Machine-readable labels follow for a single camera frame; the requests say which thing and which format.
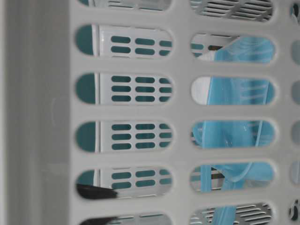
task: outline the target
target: white plastic basket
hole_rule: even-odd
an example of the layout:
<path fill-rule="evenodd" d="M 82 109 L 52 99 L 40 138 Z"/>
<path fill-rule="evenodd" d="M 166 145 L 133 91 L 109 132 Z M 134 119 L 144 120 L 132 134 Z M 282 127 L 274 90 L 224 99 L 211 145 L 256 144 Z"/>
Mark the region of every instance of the white plastic basket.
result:
<path fill-rule="evenodd" d="M 237 205 L 240 214 L 252 207 L 257 214 L 251 216 L 265 215 L 258 222 L 290 224 L 291 204 L 299 207 L 295 202 L 299 187 L 291 182 L 290 168 L 300 159 L 299 146 L 291 138 L 292 126 L 299 120 L 299 105 L 291 96 L 299 65 L 290 56 L 300 31 L 290 18 L 294 1 L 271 2 L 89 0 L 90 7 L 76 0 L 0 2 L 4 100 L 0 122 L 5 121 L 0 126 L 0 223 L 79 225 L 89 218 L 119 216 L 118 224 L 199 225 L 210 222 L 215 207 Z M 78 29 L 86 24 L 92 24 L 93 56 L 80 52 L 75 42 Z M 276 47 L 273 61 L 249 65 L 197 59 L 210 46 L 225 46 L 240 35 L 270 39 Z M 114 42 L 112 37 L 130 42 Z M 145 46 L 138 39 L 154 44 Z M 118 52 L 112 49 L 115 46 L 129 51 Z M 76 95 L 78 79 L 86 73 L 95 74 L 95 105 Z M 130 96 L 130 101 L 112 100 L 116 75 L 131 78 L 130 84 L 118 83 L 131 87 L 129 92 L 118 92 Z M 154 101 L 136 100 L 135 79 L 140 76 L 154 78 L 154 83 L 143 84 L 155 89 L 143 93 Z M 263 106 L 198 105 L 191 97 L 192 83 L 208 76 L 267 79 L 276 95 Z M 170 83 L 160 83 L 161 78 Z M 160 88 L 172 92 L 162 93 Z M 236 119 L 267 120 L 276 133 L 274 142 L 259 150 L 199 150 L 193 145 L 190 132 L 197 121 Z M 95 154 L 82 151 L 75 139 L 87 121 L 96 122 Z M 111 129 L 120 123 L 131 124 L 132 129 Z M 156 147 L 145 152 L 135 147 L 140 133 L 135 125 L 141 123 L 156 125 L 151 130 Z M 172 138 L 161 140 L 160 124 L 169 125 Z M 112 136 L 120 133 L 133 137 L 133 148 L 113 151 Z M 162 148 L 162 141 L 170 143 Z M 199 177 L 194 169 L 200 165 L 252 161 L 272 166 L 275 177 L 269 186 L 221 193 L 222 180 L 216 179 L 213 194 L 200 194 L 200 182 L 190 180 L 191 175 Z M 146 179 L 137 177 L 138 171 L 153 170 L 155 185 L 132 185 L 120 190 L 118 199 L 87 201 L 78 195 L 75 183 L 88 170 L 95 171 L 95 186 L 107 188 L 113 187 L 115 173 L 131 173 L 122 182 L 136 184 Z M 170 178 L 172 184 L 160 183 Z M 237 214 L 237 223 L 252 224 L 244 218 Z"/>

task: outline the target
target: gray plastic surface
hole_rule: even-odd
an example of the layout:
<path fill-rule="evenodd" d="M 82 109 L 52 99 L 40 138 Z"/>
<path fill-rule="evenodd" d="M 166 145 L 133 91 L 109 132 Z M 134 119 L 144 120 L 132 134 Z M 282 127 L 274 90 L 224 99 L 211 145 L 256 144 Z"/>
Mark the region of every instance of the gray plastic surface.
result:
<path fill-rule="evenodd" d="M 272 225 L 292 224 L 288 209 L 300 194 L 289 176 L 292 163 L 300 160 L 299 146 L 291 138 L 292 126 L 300 119 L 299 105 L 291 96 L 292 85 L 299 80 L 291 46 L 300 37 L 289 15 L 292 3 L 273 0 L 272 18 L 259 23 L 202 17 L 183 0 L 173 0 L 159 13 L 89 8 L 76 0 L 0 1 L 0 24 L 5 23 L 0 26 L 1 80 L 5 79 L 1 91 L 6 88 L 0 97 L 5 97 L 0 104 L 6 122 L 0 133 L 5 146 L 0 159 L 6 161 L 0 164 L 5 166 L 0 191 L 6 193 L 1 195 L 6 200 L 0 201 L 5 205 L 0 219 L 7 215 L 9 225 L 78 225 L 88 218 L 160 211 L 173 225 L 186 225 L 199 209 L 266 202 L 272 208 Z M 3 4 L 6 14 L 1 13 Z M 89 23 L 166 30 L 173 50 L 159 60 L 86 56 L 74 39 L 76 31 Z M 259 34 L 273 41 L 276 55 L 267 65 L 201 61 L 190 51 L 193 36 L 201 32 Z M 161 74 L 171 79 L 173 97 L 156 106 L 87 105 L 77 98 L 75 84 L 91 71 Z M 198 105 L 191 97 L 191 84 L 200 76 L 268 79 L 276 96 L 270 105 Z M 190 141 L 191 127 L 213 119 L 267 120 L 274 126 L 275 140 L 259 149 L 200 150 Z M 91 120 L 164 121 L 173 129 L 173 142 L 163 152 L 89 154 L 77 146 L 75 132 Z M 273 166 L 275 178 L 268 187 L 211 195 L 196 193 L 190 186 L 190 173 L 198 165 L 249 161 Z M 173 187 L 166 195 L 88 201 L 75 191 L 78 176 L 86 170 L 144 165 L 172 173 Z"/>

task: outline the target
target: black object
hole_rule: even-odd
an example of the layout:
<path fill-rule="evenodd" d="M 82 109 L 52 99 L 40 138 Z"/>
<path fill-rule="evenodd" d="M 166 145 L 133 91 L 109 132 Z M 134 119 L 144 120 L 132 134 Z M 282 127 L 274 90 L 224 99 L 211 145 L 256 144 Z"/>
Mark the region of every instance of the black object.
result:
<path fill-rule="evenodd" d="M 96 187 L 91 185 L 77 184 L 78 193 L 86 199 L 107 199 L 116 198 L 118 193 L 109 188 Z M 116 217 L 93 218 L 82 222 L 80 225 L 105 225 L 116 219 Z"/>
<path fill-rule="evenodd" d="M 299 15 L 299 5 L 297 3 L 295 3 L 293 5 L 293 8 L 294 8 L 295 16 L 298 17 L 298 15 Z"/>
<path fill-rule="evenodd" d="M 78 193 L 86 199 L 116 198 L 118 193 L 112 189 L 91 185 L 77 184 Z"/>

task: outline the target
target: laundry basket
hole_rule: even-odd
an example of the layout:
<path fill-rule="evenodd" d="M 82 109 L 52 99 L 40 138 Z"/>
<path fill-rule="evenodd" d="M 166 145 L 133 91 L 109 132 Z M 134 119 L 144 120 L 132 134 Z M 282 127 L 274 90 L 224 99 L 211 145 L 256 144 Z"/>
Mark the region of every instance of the laundry basket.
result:
<path fill-rule="evenodd" d="M 291 172 L 300 161 L 295 4 L 0 3 L 1 224 L 115 217 L 109 224 L 200 225 L 211 224 L 215 209 L 225 206 L 237 207 L 234 224 L 298 221 L 293 174 L 299 169 Z M 202 60 L 240 36 L 270 40 L 273 59 Z M 192 87 L 203 77 L 267 80 L 274 98 L 267 105 L 200 104 Z M 192 128 L 207 120 L 266 121 L 274 138 L 261 147 L 203 149 Z M 212 191 L 201 193 L 200 166 L 248 162 L 269 164 L 274 179 L 224 192 L 224 176 L 212 169 Z M 87 200 L 76 183 L 112 188 L 118 197 Z"/>

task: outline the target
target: translucent blue plastic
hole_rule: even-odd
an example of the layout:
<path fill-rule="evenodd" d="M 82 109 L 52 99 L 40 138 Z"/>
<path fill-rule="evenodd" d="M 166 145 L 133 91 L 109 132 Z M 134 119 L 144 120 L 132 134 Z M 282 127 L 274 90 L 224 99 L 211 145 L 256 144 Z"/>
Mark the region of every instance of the translucent blue plastic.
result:
<path fill-rule="evenodd" d="M 232 45 L 218 50 L 215 61 L 226 62 L 270 62 L 275 49 L 265 38 L 240 37 Z M 244 93 L 244 86 L 259 90 L 263 97 L 255 98 L 255 92 Z M 273 98 L 274 90 L 268 81 L 212 78 L 207 105 L 264 105 Z M 193 127 L 193 135 L 198 145 L 203 148 L 250 147 L 270 143 L 274 131 L 269 123 L 260 121 L 257 130 L 252 121 L 205 121 Z M 211 168 L 224 175 L 222 190 L 243 188 L 246 180 L 273 179 L 273 170 L 267 163 L 240 163 L 226 165 L 201 166 L 201 191 L 211 191 Z M 233 225 L 235 206 L 217 208 L 212 224 Z"/>

